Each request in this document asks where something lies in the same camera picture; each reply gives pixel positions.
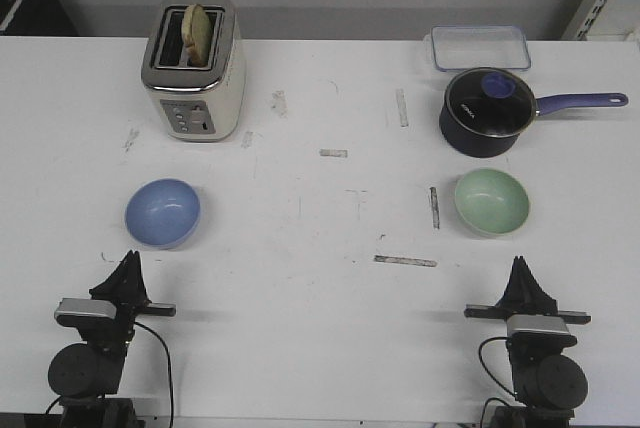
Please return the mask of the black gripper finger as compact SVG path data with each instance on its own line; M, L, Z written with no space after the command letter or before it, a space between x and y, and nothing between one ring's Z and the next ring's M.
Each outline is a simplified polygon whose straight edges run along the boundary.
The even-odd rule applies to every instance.
M523 262L524 258L522 256L516 256L514 258L509 279L501 298L502 301L522 301L524 299L521 281Z
M130 285L131 285L131 290L135 295L136 301L149 300L143 275L142 275L141 259L138 251L132 252L132 259L131 259L131 266L130 266Z
M128 281L129 268L133 262L134 252L129 250L124 258L119 262L116 269L102 283L104 293L116 293L123 289Z
M524 256L520 257L521 286L526 303L555 303L556 299L544 289Z

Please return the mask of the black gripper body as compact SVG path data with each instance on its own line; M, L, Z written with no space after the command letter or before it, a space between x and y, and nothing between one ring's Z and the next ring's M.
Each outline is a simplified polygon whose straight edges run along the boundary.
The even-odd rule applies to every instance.
M583 311L559 310L557 302L551 298L551 304L511 303L500 299L493 305L467 304L464 317L470 319L502 320L506 321L514 315L539 315L561 318L572 325L586 325L591 322L591 316Z
M126 325L132 326L139 316L174 317L176 305L154 303L146 294L145 288L139 286L105 287L96 286L89 290L93 300L111 302L116 307L117 315L124 319Z

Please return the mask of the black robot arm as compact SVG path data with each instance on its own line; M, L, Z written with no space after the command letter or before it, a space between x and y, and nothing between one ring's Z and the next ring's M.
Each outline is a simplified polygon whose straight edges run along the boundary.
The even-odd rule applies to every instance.
M506 323L504 343L511 368L512 386L497 385L514 404L498 397L491 418L481 427L568 427L574 409L584 403L588 381L582 368L563 354L577 344L568 326L586 325L585 312L562 311L534 278L522 256L514 258L502 297L492 306L468 304L464 316L472 319L502 320Z
M130 250L87 298L63 298L55 321L78 331L81 341L61 349L48 369L48 383L63 408L61 427L143 427L130 398L117 396L141 315L173 317L173 304L152 302L144 284L140 253Z

